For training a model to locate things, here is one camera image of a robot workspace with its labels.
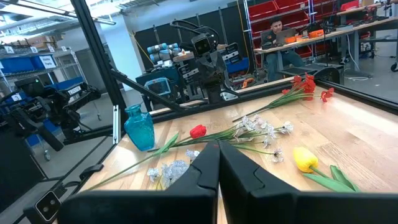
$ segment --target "man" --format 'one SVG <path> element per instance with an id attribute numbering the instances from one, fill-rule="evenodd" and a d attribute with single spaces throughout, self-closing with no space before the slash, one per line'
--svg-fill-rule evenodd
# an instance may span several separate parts
<path id="1" fill-rule="evenodd" d="M 282 30 L 289 29 L 288 27 L 283 27 L 280 17 L 272 18 L 270 22 L 271 30 L 265 35 L 265 38 L 261 39 L 261 45 L 267 42 L 270 42 L 272 45 L 276 44 L 276 34 Z M 281 51 L 280 53 L 282 54 L 282 60 L 284 62 L 291 63 L 295 67 L 304 66 L 303 60 L 294 50 Z M 276 72 L 278 62 L 277 52 L 268 54 L 266 61 L 268 63 L 268 81 L 272 82 L 281 79 L 282 75 Z"/>

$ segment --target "pipe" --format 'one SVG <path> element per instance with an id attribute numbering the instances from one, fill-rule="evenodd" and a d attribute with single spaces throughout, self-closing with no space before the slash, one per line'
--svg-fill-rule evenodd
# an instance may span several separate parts
<path id="1" fill-rule="evenodd" d="M 66 10 L 63 10 L 63 9 L 57 9 L 56 7 L 45 6 L 45 5 L 43 5 L 43 4 L 37 4 L 37 3 L 35 3 L 35 2 L 21 1 L 21 0 L 18 1 L 18 2 L 9 2 L 9 1 L 5 1 L 5 0 L 0 0 L 0 2 L 6 3 L 6 4 L 12 4 L 12 5 L 15 5 L 15 6 L 20 6 L 20 7 L 26 7 L 26 8 L 29 8 L 29 9 L 35 9 L 35 10 L 39 10 L 39 11 L 43 11 L 43 12 L 54 13 L 54 14 L 61 15 L 61 16 L 67 16 L 67 17 L 77 18 L 76 13 L 74 13 L 74 12 L 66 11 Z M 48 9 L 41 9 L 41 8 L 39 8 L 39 7 L 34 7 L 34 6 L 28 6 L 28 5 L 24 5 L 24 4 L 19 4 L 19 2 L 27 2 L 27 3 L 33 4 L 33 5 L 42 6 L 42 7 L 47 7 L 47 8 L 49 8 L 49 9 L 55 9 L 55 10 L 58 10 L 58 11 L 63 11 L 63 13 L 61 13 L 61 12 L 54 12 L 54 11 L 51 11 L 51 10 L 48 10 Z M 92 18 L 93 18 L 94 22 L 98 22 L 98 23 L 102 23 L 102 24 L 107 24 L 107 25 L 115 25 L 115 24 L 116 24 L 115 22 L 111 22 L 111 21 L 108 21 L 108 20 L 106 20 L 106 19 L 101 19 L 101 18 L 97 18 L 97 17 L 92 17 Z"/>

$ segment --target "cable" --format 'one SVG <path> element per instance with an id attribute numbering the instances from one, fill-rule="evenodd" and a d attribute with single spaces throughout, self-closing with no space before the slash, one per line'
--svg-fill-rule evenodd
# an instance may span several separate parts
<path id="1" fill-rule="evenodd" d="M 236 0 L 236 5 L 238 5 L 238 12 L 239 12 L 239 18 L 241 19 L 241 27 L 242 27 L 242 35 L 243 35 L 243 41 L 244 41 L 244 48 L 246 49 L 246 53 L 248 55 L 248 70 L 246 71 L 247 75 L 249 73 L 250 70 L 250 60 L 249 60 L 249 50 L 248 50 L 248 44 L 246 43 L 246 37 L 244 36 L 244 28 L 243 28 L 243 21 L 242 21 L 242 14 L 241 14 L 241 8 L 239 7 L 239 1 Z M 256 58 L 254 56 L 253 58 L 253 62 L 256 63 Z"/>
<path id="2" fill-rule="evenodd" d="M 170 22 L 170 26 L 171 27 L 174 27 L 174 28 L 177 28 L 177 29 L 184 29 L 184 30 L 187 30 L 189 32 L 196 33 L 196 34 L 202 34 L 201 32 L 193 30 L 191 28 L 180 26 L 180 25 L 176 25 L 176 24 L 174 24 L 174 22 L 182 22 L 182 23 L 190 24 L 191 26 L 195 26 L 196 28 L 199 28 L 196 24 L 193 24 L 193 23 L 187 22 L 187 21 L 180 21 L 180 20 L 174 20 L 174 21 Z"/>
<path id="3" fill-rule="evenodd" d="M 354 60 L 354 58 L 353 58 L 353 56 L 351 55 L 351 51 L 350 51 L 350 47 L 349 47 L 349 37 L 348 37 L 348 34 L 346 34 L 346 36 L 347 36 L 347 39 L 348 39 L 348 53 L 349 53 L 349 56 L 351 57 L 351 60 L 354 62 L 354 64 L 356 65 L 356 68 L 359 70 L 359 71 L 361 71 L 361 69 L 359 69 L 359 66 L 358 66 L 358 64 L 355 62 L 355 60 Z"/>
<path id="4" fill-rule="evenodd" d="M 129 35 L 130 35 L 132 38 L 134 38 L 134 40 L 136 41 L 138 47 L 142 50 L 142 52 L 143 52 L 144 55 L 148 58 L 148 60 L 152 63 L 152 65 L 155 65 L 155 64 L 153 63 L 153 61 L 149 58 L 149 56 L 147 55 L 147 53 L 145 52 L 145 50 L 142 49 L 141 45 L 139 44 L 138 40 L 136 39 L 136 34 L 134 33 L 134 35 L 132 35 L 132 34 L 129 32 Z"/>

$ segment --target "green leaf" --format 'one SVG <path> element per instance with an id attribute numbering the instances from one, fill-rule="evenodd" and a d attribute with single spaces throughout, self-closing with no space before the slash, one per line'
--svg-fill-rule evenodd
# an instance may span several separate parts
<path id="1" fill-rule="evenodd" d="M 333 178 L 335 180 L 337 180 L 338 182 L 340 182 L 342 184 L 345 184 L 345 186 L 353 189 L 356 192 L 361 192 L 359 187 L 357 185 L 355 185 L 354 183 L 352 183 L 347 178 L 347 176 L 344 175 L 343 171 L 341 171 L 337 166 L 330 165 L 330 171 L 331 171 L 331 175 L 333 176 Z"/>
<path id="2" fill-rule="evenodd" d="M 175 140 L 178 138 L 178 133 L 175 134 L 174 137 L 172 137 L 163 147 L 161 147 L 158 151 L 154 153 L 154 155 L 159 155 L 163 152 L 167 152 L 170 149 L 170 146 L 172 146 L 175 143 Z"/>
<path id="3" fill-rule="evenodd" d="M 303 174 L 305 177 L 315 181 L 316 183 L 326 187 L 335 192 L 355 192 L 353 189 L 345 186 L 344 184 L 330 178 L 321 177 L 313 174 Z"/>

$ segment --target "laptop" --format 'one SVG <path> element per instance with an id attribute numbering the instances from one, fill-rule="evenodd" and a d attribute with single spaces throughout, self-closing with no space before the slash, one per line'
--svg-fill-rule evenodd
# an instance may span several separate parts
<path id="1" fill-rule="evenodd" d="M 296 29 L 282 30 L 276 34 L 276 44 L 286 44 L 285 38 L 294 37 Z"/>

